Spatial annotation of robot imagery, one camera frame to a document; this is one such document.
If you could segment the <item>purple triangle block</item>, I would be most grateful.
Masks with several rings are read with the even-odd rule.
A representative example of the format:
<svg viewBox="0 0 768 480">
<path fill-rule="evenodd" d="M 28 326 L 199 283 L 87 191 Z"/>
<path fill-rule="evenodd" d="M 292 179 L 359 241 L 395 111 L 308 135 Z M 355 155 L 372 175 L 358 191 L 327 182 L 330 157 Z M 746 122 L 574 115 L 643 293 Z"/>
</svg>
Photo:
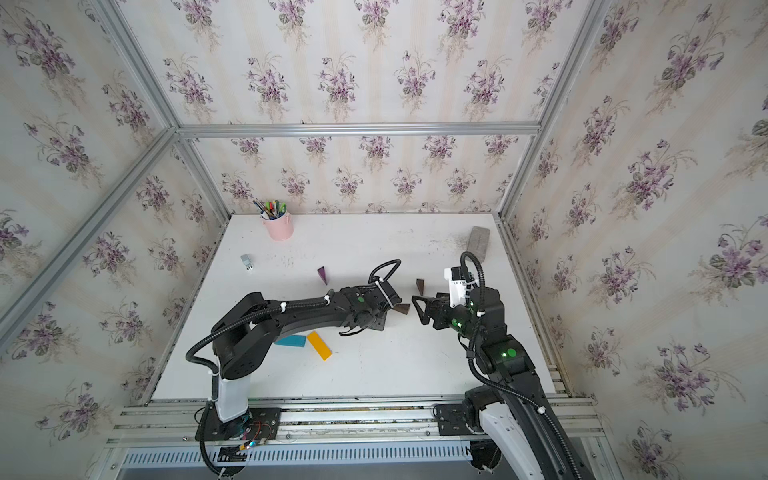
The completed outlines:
<svg viewBox="0 0 768 480">
<path fill-rule="evenodd" d="M 327 278 L 327 273 L 326 273 L 325 267 L 324 266 L 319 267 L 317 269 L 317 273 L 318 273 L 319 277 L 321 278 L 321 280 L 323 281 L 323 283 L 325 285 L 327 285 L 328 284 L 328 278 Z"/>
</svg>

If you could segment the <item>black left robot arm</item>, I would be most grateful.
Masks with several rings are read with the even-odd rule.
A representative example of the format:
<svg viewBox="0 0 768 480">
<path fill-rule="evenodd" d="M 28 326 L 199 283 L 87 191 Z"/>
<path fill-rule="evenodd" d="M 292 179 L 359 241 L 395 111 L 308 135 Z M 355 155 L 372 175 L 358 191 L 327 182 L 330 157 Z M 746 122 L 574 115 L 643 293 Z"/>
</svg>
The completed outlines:
<svg viewBox="0 0 768 480">
<path fill-rule="evenodd" d="M 358 286 L 333 289 L 320 297 L 267 300 L 259 292 L 244 296 L 210 333 L 185 352 L 185 360 L 207 368 L 211 394 L 203 408 L 195 440 L 243 438 L 256 424 L 250 412 L 250 375 L 263 364 L 272 345 L 285 337 L 321 328 L 339 328 L 354 336 L 383 322 L 402 303 L 390 284 L 399 259 L 375 267 Z"/>
</svg>

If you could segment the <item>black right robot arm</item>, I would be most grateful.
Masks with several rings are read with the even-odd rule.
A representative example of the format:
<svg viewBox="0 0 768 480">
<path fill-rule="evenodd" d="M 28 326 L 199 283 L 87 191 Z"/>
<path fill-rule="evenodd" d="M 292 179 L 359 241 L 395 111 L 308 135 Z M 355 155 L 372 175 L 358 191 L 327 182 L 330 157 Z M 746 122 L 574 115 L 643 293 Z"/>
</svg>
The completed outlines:
<svg viewBox="0 0 768 480">
<path fill-rule="evenodd" d="M 473 433 L 488 436 L 495 450 L 482 463 L 505 460 L 519 479 L 591 479 L 560 423 L 533 360 L 508 331 L 498 290 L 487 285 L 479 258 L 470 251 L 448 269 L 449 292 L 415 296 L 419 320 L 453 330 L 479 386 L 466 391 L 462 416 Z"/>
</svg>

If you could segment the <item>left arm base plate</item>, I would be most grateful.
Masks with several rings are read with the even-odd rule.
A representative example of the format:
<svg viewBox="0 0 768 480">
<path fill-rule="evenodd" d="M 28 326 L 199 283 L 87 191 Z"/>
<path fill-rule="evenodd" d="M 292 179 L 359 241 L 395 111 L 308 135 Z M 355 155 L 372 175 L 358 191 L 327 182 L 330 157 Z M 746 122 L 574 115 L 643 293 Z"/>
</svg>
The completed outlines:
<svg viewBox="0 0 768 480">
<path fill-rule="evenodd" d="M 233 420 L 222 421 L 215 407 L 206 407 L 200 416 L 195 440 L 265 443 L 276 438 L 281 414 L 280 408 L 249 408 Z"/>
</svg>

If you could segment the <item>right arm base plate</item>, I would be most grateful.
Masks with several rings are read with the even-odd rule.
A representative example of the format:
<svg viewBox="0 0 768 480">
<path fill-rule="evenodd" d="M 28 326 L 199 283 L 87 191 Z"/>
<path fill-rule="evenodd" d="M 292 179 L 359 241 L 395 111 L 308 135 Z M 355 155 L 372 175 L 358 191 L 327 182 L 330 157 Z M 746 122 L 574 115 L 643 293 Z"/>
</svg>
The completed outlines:
<svg viewBox="0 0 768 480">
<path fill-rule="evenodd" d="M 442 437 L 482 435 L 477 410 L 469 403 L 442 403 L 432 408 Z"/>
</svg>

